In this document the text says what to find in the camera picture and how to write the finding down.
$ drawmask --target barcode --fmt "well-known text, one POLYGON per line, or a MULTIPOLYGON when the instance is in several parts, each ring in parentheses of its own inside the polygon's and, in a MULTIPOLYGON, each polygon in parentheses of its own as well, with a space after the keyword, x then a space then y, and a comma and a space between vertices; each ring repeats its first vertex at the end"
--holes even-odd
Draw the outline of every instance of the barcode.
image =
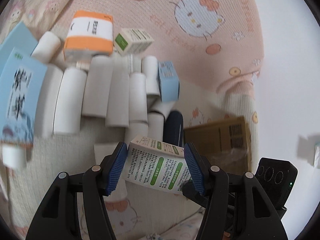
POLYGON ((241 134, 242 134, 241 124, 230 125, 230 126, 229 126, 229 131, 230 131, 230 136, 233 136, 233 135, 241 135, 241 134))
POLYGON ((243 147, 243 138, 232 138, 231 140, 231 148, 242 148, 243 147))

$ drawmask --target white cylinder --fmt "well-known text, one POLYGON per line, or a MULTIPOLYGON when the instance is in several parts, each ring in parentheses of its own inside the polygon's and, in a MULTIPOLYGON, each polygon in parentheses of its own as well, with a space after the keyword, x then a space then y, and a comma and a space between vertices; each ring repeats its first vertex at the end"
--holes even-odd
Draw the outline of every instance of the white cylinder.
POLYGON ((127 69, 118 66, 112 73, 106 126, 129 126, 129 74, 127 69))
POLYGON ((153 96, 153 95, 147 96, 147 110, 148 110, 148 112, 150 112, 151 107, 157 101, 158 98, 159 98, 159 96, 153 96))
POLYGON ((142 73, 147 77, 147 95, 160 95, 158 60, 154 56, 146 56, 142 60, 142 73))
POLYGON ((129 122, 148 122, 146 76, 143 73, 130 74, 129 122))
POLYGON ((107 117, 112 72, 112 58, 95 56, 92 59, 84 89, 82 115, 107 117))
POLYGON ((170 102, 162 102, 161 98, 159 98, 151 107, 150 112, 157 112, 160 114, 163 114, 164 120, 167 120, 171 109, 173 108, 176 101, 170 101, 170 102))
POLYGON ((86 72, 67 68, 63 74, 54 115, 54 134, 77 134, 80 132, 81 109, 86 72))
POLYGON ((58 36, 52 32, 45 32, 31 54, 31 57, 36 58, 43 64, 48 64, 60 45, 61 41, 58 36))
POLYGON ((94 149, 94 157, 96 159, 96 164, 100 165, 103 161, 104 157, 113 154, 116 149, 118 142, 112 143, 96 143, 93 146, 94 149))
POLYGON ((61 85, 63 71, 53 64, 47 65, 42 83, 35 117, 36 136, 47 138, 53 134, 54 113, 61 85))
POLYGON ((141 73, 141 58, 137 55, 132 55, 132 72, 141 73))
POLYGON ((148 124, 145 122, 130 122, 129 127, 125 129, 124 142, 129 147, 130 142, 137 136, 148 136, 148 124))
POLYGON ((17 170, 27 166, 27 151, 17 145, 2 145, 2 161, 8 168, 17 170))
POLYGON ((159 113, 148 114, 148 137, 163 141, 164 116, 159 113))

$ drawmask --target hello kitty print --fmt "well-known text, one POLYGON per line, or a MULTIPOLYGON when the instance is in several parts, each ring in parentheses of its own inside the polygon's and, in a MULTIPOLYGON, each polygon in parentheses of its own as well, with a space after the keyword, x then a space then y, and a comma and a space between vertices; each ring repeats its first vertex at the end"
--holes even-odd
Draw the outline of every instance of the hello kitty print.
POLYGON ((214 0, 180 0, 175 7, 175 17, 186 33, 195 37, 212 34, 224 23, 224 18, 217 13, 219 3, 214 0))

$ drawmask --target pink fabric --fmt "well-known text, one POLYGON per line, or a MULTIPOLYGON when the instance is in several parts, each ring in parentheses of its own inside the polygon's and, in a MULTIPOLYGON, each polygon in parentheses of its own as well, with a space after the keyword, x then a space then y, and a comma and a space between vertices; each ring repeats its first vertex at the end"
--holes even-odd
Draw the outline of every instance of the pink fabric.
POLYGON ((180 79, 253 96, 252 75, 264 56, 254 0, 73 0, 56 30, 66 35, 80 9, 111 14, 114 36, 123 27, 146 29, 155 42, 145 55, 173 61, 180 79))

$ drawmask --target orange and white box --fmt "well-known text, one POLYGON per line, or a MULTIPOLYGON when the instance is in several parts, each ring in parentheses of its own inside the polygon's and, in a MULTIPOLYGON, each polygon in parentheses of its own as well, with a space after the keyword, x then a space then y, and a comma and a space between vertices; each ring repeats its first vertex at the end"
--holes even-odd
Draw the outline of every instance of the orange and white box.
POLYGON ((90 62, 93 56, 109 56, 113 52, 113 17, 77 11, 64 44, 67 62, 90 62))

